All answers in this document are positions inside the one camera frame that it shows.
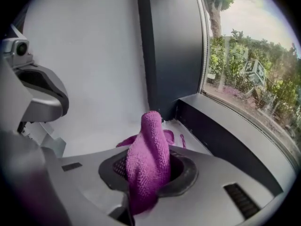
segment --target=black frame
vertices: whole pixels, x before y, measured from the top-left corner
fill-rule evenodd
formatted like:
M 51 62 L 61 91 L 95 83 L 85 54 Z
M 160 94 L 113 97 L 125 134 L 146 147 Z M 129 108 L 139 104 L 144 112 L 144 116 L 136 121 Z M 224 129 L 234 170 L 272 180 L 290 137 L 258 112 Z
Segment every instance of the black frame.
M 9 25 L 14 21 L 19 11 L 22 10 L 25 4 L 28 3 L 29 0 L 0 0 L 2 5 L 2 20 L 0 24 L 0 35 L 4 35 L 5 31 L 9 27 Z M 299 41 L 301 41 L 301 20 L 299 18 L 300 8 L 299 8 L 299 0 L 274 0 L 283 11 L 284 15 L 291 23 L 294 32 Z M 174 61 L 172 58 L 172 54 L 166 57 L 160 57 L 155 53 L 155 47 L 158 46 L 158 41 L 155 40 L 154 31 L 157 32 L 158 29 L 158 20 L 159 20 L 159 11 L 152 12 L 151 10 L 151 0 L 138 0 L 139 2 L 139 13 L 141 20 L 141 32 L 143 37 L 143 47 L 146 46 L 148 48 L 144 49 L 144 60 L 145 64 L 150 66 L 150 70 L 146 71 L 146 79 L 148 85 L 148 93 L 149 93 L 149 103 L 150 108 L 153 110 L 158 110 L 163 116 L 163 119 L 168 120 L 175 117 L 176 113 L 176 101 L 178 98 L 191 95 L 198 92 L 198 87 L 200 84 L 200 67 L 202 58 L 200 57 L 200 52 L 198 55 L 194 53 L 197 48 L 201 48 L 201 45 L 194 44 L 193 49 L 189 52 L 179 49 L 179 54 L 185 55 L 194 55 L 194 60 L 191 60 L 191 63 L 187 65 L 187 67 L 179 66 L 177 61 Z M 148 22 L 152 20 L 157 20 L 157 23 L 152 23 L 152 26 L 148 24 Z M 171 34 L 166 35 L 164 39 L 166 41 L 170 41 Z M 170 52 L 170 49 L 166 47 L 166 45 L 160 45 L 161 49 L 166 49 L 167 52 Z M 173 76 L 169 75 L 169 70 L 165 68 L 164 64 L 171 65 L 171 69 L 173 69 Z M 193 79 L 189 77 L 189 73 L 185 73 L 186 69 L 191 69 L 195 71 L 198 76 L 193 76 Z M 185 80 L 177 81 L 177 78 L 187 79 L 187 83 Z M 274 225 L 275 222 L 278 222 L 281 218 L 285 218 L 286 223 L 290 222 L 295 223 L 298 222 L 299 219 L 299 208 L 295 204 L 298 202 L 300 195 L 300 187 L 301 187 L 301 178 L 298 176 L 295 181 L 289 195 L 286 197 L 284 203 L 281 205 L 280 209 L 277 213 L 267 222 L 267 225 Z M 27 222 L 32 223 L 32 219 L 28 218 L 28 215 L 25 214 L 24 209 L 22 209 L 17 200 L 12 200 L 14 198 L 14 194 L 10 191 L 8 185 L 6 185 L 5 181 L 2 181 L 2 177 L 0 177 L 0 188 L 2 190 L 2 195 L 4 198 L 2 199 L 2 203 L 6 205 L 3 213 L 3 217 L 9 219 L 10 222 L 18 222 L 21 221 L 23 224 Z M 18 215 L 18 217 L 11 217 L 9 213 L 14 213 Z

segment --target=glass window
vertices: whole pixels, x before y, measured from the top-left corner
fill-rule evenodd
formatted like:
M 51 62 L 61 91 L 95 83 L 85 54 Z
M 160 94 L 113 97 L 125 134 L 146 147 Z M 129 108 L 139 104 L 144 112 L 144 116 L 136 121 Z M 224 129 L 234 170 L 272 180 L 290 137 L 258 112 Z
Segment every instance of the glass window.
M 210 61 L 202 92 L 284 145 L 299 163 L 301 48 L 272 0 L 205 0 Z

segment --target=tree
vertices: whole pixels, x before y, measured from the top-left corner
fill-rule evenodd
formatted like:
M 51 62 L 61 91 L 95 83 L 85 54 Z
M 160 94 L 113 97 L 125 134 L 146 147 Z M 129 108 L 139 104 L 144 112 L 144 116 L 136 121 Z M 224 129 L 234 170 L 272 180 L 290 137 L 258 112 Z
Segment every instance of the tree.
M 256 94 L 252 95 L 256 97 L 256 109 L 264 108 L 268 103 L 267 99 L 272 99 L 271 115 L 276 116 L 277 123 L 283 128 L 292 124 L 293 118 L 296 118 L 294 130 L 297 135 L 301 131 L 301 59 L 297 57 L 295 45 L 285 49 L 281 44 L 268 43 L 265 39 L 244 37 L 243 31 L 233 29 L 231 34 L 228 52 L 225 38 L 211 39 L 210 72 L 215 74 L 211 84 L 219 90 L 224 89 L 225 85 L 244 95 L 251 89 L 256 89 Z M 255 59 L 266 70 L 264 89 L 254 85 L 242 74 L 246 61 Z
M 220 12 L 227 10 L 234 0 L 206 0 L 206 9 L 210 16 L 211 30 L 214 38 L 221 37 L 221 15 Z

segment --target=gray plastic panel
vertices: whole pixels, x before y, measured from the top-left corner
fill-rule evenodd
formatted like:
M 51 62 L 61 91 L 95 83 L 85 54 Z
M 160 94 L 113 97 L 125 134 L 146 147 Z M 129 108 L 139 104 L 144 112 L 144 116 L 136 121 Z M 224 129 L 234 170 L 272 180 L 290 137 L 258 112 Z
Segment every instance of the gray plastic panel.
M 85 192 L 81 191 L 77 185 L 74 184 L 73 180 L 75 178 L 68 175 L 68 172 L 71 172 L 72 170 L 64 172 L 59 160 L 55 157 L 55 154 L 51 149 L 42 148 L 42 151 L 46 159 L 46 166 L 53 187 L 60 198 L 62 205 L 66 209 L 73 226 L 120 225 L 118 221 L 106 216 L 99 207 L 96 207 L 84 196 Z M 100 192 L 103 194 L 107 193 L 105 190 L 100 190 Z M 112 203 L 118 206 L 122 202 L 115 202 L 112 200 Z
M 13 205 L 14 198 L 18 199 L 26 215 L 38 225 L 71 225 L 61 199 L 52 187 L 43 153 L 33 140 L 0 132 L 1 180 L 2 177 L 9 187 L 7 192 L 13 193 L 8 205 Z M 1 184 L 3 194 L 6 185 Z
M 126 149 L 128 149 L 128 146 L 94 154 L 61 158 L 59 161 L 62 166 L 76 162 L 82 164 L 81 167 L 66 171 L 65 174 L 72 178 L 73 183 L 88 200 L 101 211 L 110 214 L 115 208 L 126 203 L 124 201 L 127 200 L 127 198 L 124 198 L 124 193 L 111 190 L 101 180 L 98 174 L 98 168 L 105 159 Z
M 0 129 L 16 131 L 32 95 L 4 59 L 0 61 L 0 98 Z
M 35 89 L 27 89 L 32 94 L 32 101 L 22 121 L 46 122 L 54 121 L 62 116 L 63 108 L 58 99 Z
M 217 157 L 170 146 L 191 158 L 199 174 L 192 188 L 177 197 L 160 198 L 149 212 L 134 216 L 135 225 L 237 225 L 244 217 L 224 190 L 224 186 L 237 183 L 260 207 L 265 207 L 274 196 L 256 180 Z M 61 165 L 79 162 L 81 167 L 65 172 L 83 195 L 107 214 L 122 203 L 118 192 L 110 190 L 98 175 L 98 167 L 105 159 L 128 147 L 104 152 L 61 158 Z
M 232 183 L 239 184 L 260 208 L 274 198 L 260 183 L 225 160 L 179 147 L 172 149 L 195 162 L 198 179 L 185 194 L 160 198 L 150 212 L 134 216 L 137 226 L 232 226 L 242 223 L 242 214 L 223 189 Z

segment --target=pink microfiber cloth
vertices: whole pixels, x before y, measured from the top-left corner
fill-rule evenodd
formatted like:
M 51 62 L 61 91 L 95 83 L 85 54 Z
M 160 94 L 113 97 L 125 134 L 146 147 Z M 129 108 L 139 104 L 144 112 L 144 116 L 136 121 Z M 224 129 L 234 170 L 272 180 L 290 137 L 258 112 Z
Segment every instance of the pink microfiber cloth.
M 153 207 L 157 201 L 156 192 L 170 180 L 168 145 L 174 144 L 174 134 L 163 131 L 161 120 L 158 112 L 144 114 L 139 134 L 117 145 L 131 144 L 126 170 L 133 215 Z

